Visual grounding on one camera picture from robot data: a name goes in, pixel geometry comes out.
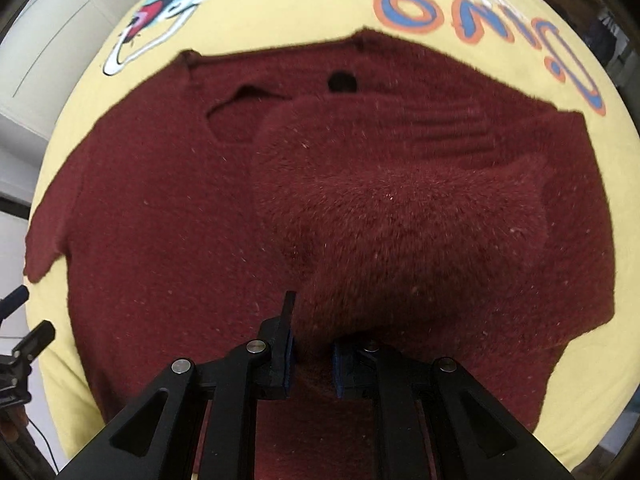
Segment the white wall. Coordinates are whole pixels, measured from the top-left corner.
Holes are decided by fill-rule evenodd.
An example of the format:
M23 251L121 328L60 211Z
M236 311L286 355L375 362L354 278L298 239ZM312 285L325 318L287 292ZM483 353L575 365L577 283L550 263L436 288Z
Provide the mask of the white wall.
M39 166L20 160L0 146L0 195L30 204L39 172Z
M22 266L24 265L24 237L27 234L27 221L0 212L0 298L22 285ZM27 332L26 323L17 333ZM5 332L2 324L1 333Z
M0 146L20 160L39 168L49 139L0 115Z

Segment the red cartoon mouth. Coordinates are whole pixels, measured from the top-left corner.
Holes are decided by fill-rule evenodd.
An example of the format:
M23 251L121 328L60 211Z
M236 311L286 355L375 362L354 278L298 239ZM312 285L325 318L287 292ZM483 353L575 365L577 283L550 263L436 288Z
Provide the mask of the red cartoon mouth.
M129 23L131 28L127 32L123 43L129 43L129 41L133 40L135 35L149 25L172 1L173 0L156 0L144 7L140 7Z

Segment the yellow bedsheet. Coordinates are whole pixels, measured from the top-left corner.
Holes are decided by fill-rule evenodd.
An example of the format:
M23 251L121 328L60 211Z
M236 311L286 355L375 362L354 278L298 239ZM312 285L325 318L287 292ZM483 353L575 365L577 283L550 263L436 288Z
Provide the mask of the yellow bedsheet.
M612 215L616 314L567 347L535 431L567 467L581 462L640 382L640 140L616 89L578 36L541 0L172 0L159 14L158 1L143 0L127 13L76 86L48 147L33 210L95 121L187 48L224 54L342 38L366 26L584 113ZM30 290L30 325L49 319L58 330L40 368L60 440L73 456L102 419L74 344L64 258Z

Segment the white cabinet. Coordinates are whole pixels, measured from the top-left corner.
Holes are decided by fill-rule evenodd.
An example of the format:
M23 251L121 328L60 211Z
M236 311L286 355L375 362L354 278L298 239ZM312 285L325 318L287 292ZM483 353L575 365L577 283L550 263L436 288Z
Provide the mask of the white cabinet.
M0 43L0 152L37 171L66 99L137 1L29 1ZM0 194L12 196L2 182Z

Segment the sweater sleeve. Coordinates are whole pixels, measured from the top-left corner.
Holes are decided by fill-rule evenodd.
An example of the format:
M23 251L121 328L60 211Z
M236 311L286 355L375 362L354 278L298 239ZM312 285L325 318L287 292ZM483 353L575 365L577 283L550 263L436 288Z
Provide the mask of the sweater sleeve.
M88 166L91 140L92 136L89 135L68 156L31 217L24 266L24 275L31 283L39 282L52 264L67 254L74 211Z

